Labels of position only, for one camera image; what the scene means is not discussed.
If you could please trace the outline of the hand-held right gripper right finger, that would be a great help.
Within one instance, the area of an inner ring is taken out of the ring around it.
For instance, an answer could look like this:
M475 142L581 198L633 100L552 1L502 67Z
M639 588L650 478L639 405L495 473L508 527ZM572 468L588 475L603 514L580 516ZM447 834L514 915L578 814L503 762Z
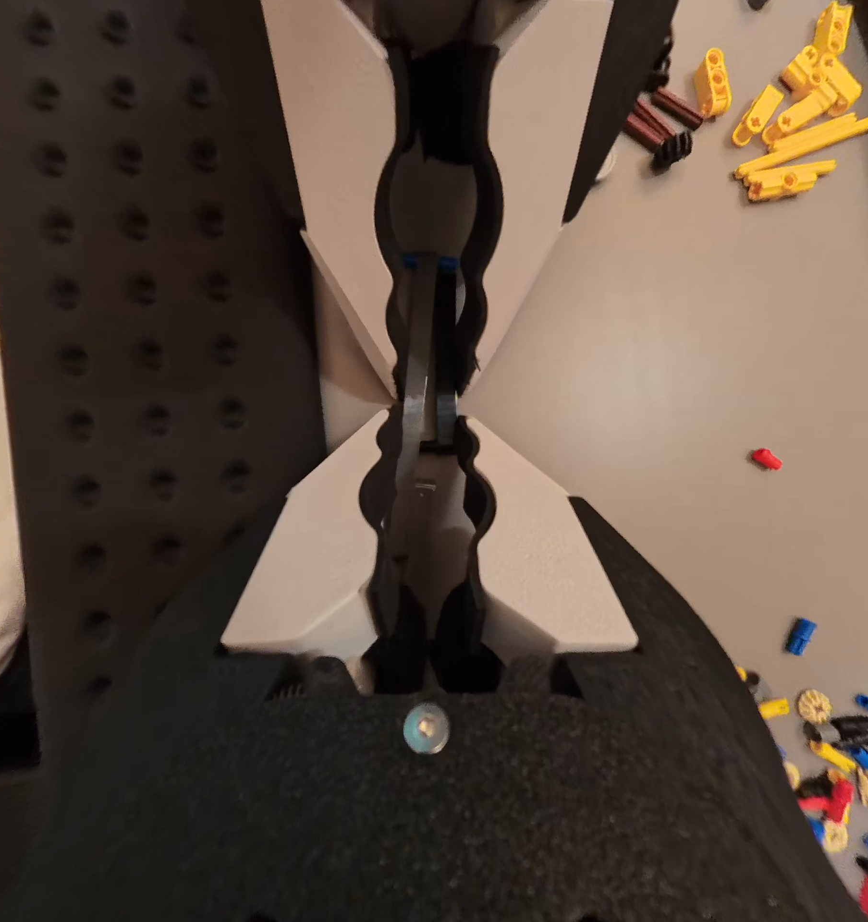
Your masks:
M639 639L566 490L481 421L456 421L462 581L440 610L432 669L449 693L490 693L518 660L550 671L570 654L620 654Z

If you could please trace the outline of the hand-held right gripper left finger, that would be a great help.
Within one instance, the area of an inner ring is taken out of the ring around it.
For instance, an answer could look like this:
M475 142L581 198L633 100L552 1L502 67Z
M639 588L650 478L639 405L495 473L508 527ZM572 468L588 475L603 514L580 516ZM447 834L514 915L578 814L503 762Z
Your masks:
M424 684L424 610L393 560L402 410L378 412L288 493L220 643L332 657L362 690Z

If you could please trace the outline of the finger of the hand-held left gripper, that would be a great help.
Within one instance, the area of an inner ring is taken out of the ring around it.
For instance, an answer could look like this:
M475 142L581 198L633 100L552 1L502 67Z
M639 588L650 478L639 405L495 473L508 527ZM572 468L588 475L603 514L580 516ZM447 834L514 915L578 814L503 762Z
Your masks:
M388 54L339 1L262 2L305 228L301 235L391 398L397 352L387 329L392 272L376 201L396 143Z
M562 231L612 2L474 2L463 133L475 181L461 255L457 390L496 356Z

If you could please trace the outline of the long dark grey lego beam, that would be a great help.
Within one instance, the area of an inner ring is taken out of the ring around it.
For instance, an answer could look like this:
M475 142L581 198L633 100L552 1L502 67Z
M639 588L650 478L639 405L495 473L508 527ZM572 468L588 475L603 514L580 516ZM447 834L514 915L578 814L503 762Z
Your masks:
M407 353L403 375L401 451L395 469L395 497L388 532L388 554L396 572L408 561L416 510L416 465L426 426L439 258L433 252L415 257L409 272L406 315Z

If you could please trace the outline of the black lego beam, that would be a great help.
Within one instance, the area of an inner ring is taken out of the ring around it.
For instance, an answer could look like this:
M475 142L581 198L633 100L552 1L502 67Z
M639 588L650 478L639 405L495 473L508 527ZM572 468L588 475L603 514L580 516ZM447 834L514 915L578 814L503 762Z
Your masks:
M423 455L449 455L458 417L459 354L456 327L465 304L465 284L458 257L440 256L437 262L433 312L434 435L421 442Z

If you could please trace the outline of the pile of yellow lego pieces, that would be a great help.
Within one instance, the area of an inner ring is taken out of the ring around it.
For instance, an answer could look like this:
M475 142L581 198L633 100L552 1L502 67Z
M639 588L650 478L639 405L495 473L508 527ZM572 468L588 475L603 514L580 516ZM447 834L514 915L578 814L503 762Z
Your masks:
M868 2L681 2L676 86L703 117L693 198L821 197L868 175Z

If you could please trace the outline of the pile of black grey parts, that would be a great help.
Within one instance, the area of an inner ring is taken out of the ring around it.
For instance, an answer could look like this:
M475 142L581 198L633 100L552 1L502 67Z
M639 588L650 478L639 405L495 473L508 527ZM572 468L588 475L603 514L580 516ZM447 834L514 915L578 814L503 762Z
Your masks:
M693 150L694 133L704 122L695 105L670 91L672 28L662 40L622 133L648 155L648 169L662 175L687 159Z

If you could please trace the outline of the black perforated panel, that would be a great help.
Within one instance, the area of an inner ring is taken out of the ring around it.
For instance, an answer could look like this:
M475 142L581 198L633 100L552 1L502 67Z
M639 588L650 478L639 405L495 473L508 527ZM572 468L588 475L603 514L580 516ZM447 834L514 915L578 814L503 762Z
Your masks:
M324 454L308 258L193 2L0 2L0 343L45 762Z

